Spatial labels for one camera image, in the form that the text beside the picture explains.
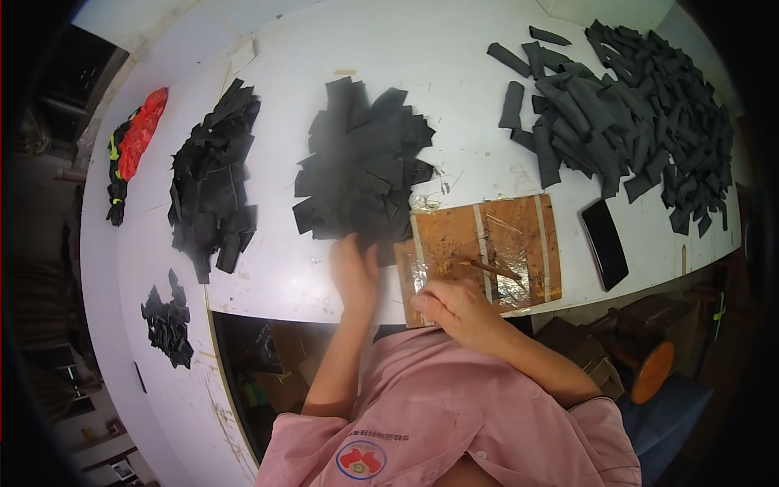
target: paintbrush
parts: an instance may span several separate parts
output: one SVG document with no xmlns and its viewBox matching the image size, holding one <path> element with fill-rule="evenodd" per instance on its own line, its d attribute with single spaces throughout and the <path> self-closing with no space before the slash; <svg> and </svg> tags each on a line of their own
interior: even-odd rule
<svg viewBox="0 0 779 487">
<path fill-rule="evenodd" d="M 516 283 L 520 285 L 522 290 L 527 292 L 527 289 L 525 288 L 525 285 L 522 284 L 522 277 L 519 274 L 512 272 L 511 270 L 501 269 L 500 267 L 495 267 L 495 266 L 488 266 L 487 264 L 483 264 L 483 263 L 479 262 L 478 260 L 464 260 L 464 261 L 460 262 L 460 265 L 461 266 L 473 266 L 473 267 L 477 267 L 477 268 L 479 268 L 481 270 L 486 270 L 487 272 L 492 272 L 494 274 L 498 274 L 498 275 L 501 275 L 501 276 L 504 276 L 504 277 L 508 277 L 509 279 L 512 279 L 512 280 L 516 281 Z"/>
</svg>

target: embroidered logo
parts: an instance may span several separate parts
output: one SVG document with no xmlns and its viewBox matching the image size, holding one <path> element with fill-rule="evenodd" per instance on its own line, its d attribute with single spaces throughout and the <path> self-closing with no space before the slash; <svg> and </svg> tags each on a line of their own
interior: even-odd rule
<svg viewBox="0 0 779 487">
<path fill-rule="evenodd" d="M 349 478 L 374 478 L 387 463 L 387 456 L 379 445 L 369 441 L 353 441 L 338 452 L 336 465 Z"/>
</svg>

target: cork board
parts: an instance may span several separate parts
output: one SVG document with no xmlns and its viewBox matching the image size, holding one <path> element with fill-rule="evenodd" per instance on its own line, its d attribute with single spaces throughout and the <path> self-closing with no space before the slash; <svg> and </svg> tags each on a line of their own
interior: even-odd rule
<svg viewBox="0 0 779 487">
<path fill-rule="evenodd" d="M 500 312 L 562 297 L 549 195 L 499 199 L 411 216 L 414 238 L 395 244 L 406 326 L 425 326 L 408 302 L 428 279 L 471 279 Z M 475 259 L 519 274 L 521 284 L 459 262 Z"/>
</svg>

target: person's left hand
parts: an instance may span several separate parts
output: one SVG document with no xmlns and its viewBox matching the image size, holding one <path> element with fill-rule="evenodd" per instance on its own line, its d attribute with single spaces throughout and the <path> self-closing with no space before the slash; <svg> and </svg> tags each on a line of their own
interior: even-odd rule
<svg viewBox="0 0 779 487">
<path fill-rule="evenodd" d="M 353 312 L 373 320 L 379 300 L 379 246 L 374 244 L 360 256 L 357 234 L 348 235 L 330 249 L 330 273 L 344 313 Z"/>
</svg>

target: pile of black fabric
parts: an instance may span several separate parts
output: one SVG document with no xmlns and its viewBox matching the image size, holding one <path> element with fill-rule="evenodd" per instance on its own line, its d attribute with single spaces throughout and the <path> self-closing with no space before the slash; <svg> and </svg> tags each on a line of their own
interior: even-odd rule
<svg viewBox="0 0 779 487">
<path fill-rule="evenodd" d="M 173 300 L 163 303 L 157 286 L 151 288 L 149 299 L 141 305 L 141 316 L 149 324 L 149 341 L 152 347 L 162 350 L 175 369 L 183 365 L 189 369 L 192 345 L 187 340 L 189 308 L 184 288 L 178 285 L 176 274 L 170 269 L 167 278 L 171 283 Z"/>
<path fill-rule="evenodd" d="M 298 231 L 317 240 L 360 235 L 367 248 L 379 243 L 379 265 L 394 263 L 392 244 L 411 237 L 411 186 L 429 181 L 433 166 L 416 158 L 432 145 L 435 130 L 403 105 L 407 91 L 389 88 L 368 104 L 365 84 L 350 77 L 326 84 L 308 139 L 313 155 L 294 182 Z"/>
<path fill-rule="evenodd" d="M 259 100 L 252 86 L 236 79 L 203 123 L 173 156 L 171 209 L 173 248 L 195 265 L 198 282 L 209 283 L 210 257 L 219 249 L 217 268 L 232 273 L 238 254 L 256 231 L 257 207 L 246 206 L 244 160 L 254 137 Z"/>
<path fill-rule="evenodd" d="M 119 156 L 122 152 L 119 150 L 119 144 L 125 138 L 125 133 L 130 128 L 130 120 L 138 112 L 135 110 L 127 122 L 121 124 L 111 133 L 111 138 L 108 141 L 108 161 L 110 163 L 108 167 L 108 177 L 111 180 L 111 184 L 108 185 L 108 202 L 111 204 L 111 208 L 108 209 L 108 215 L 105 219 L 110 220 L 111 224 L 118 227 L 125 220 L 125 199 L 127 198 L 127 181 L 122 179 L 119 174 Z"/>
<path fill-rule="evenodd" d="M 544 32 L 530 29 L 531 35 Z M 499 44 L 488 50 L 522 76 L 533 76 L 544 95 L 533 96 L 534 112 L 541 116 L 533 132 L 522 130 L 523 87 L 511 82 L 499 123 L 512 129 L 512 140 L 537 154 L 541 186 L 560 182 L 562 161 L 589 178 L 597 175 L 601 195 L 610 198 L 619 190 L 619 178 L 632 172 L 636 176 L 625 183 L 632 203 L 660 184 L 663 175 L 662 199 L 667 208 L 675 208 L 674 232 L 687 235 L 693 214 L 703 236 L 711 224 L 710 211 L 722 213 L 727 230 L 724 193 L 732 184 L 734 134 L 727 108 L 714 103 L 714 88 L 703 81 L 689 56 L 653 31 L 644 38 L 635 30 L 613 30 L 596 20 L 585 32 L 617 80 L 609 74 L 598 79 L 585 65 L 538 42 L 522 46 L 530 65 Z M 565 45 L 545 34 L 551 33 L 533 37 Z M 558 74 L 545 76 L 544 66 Z"/>
</svg>

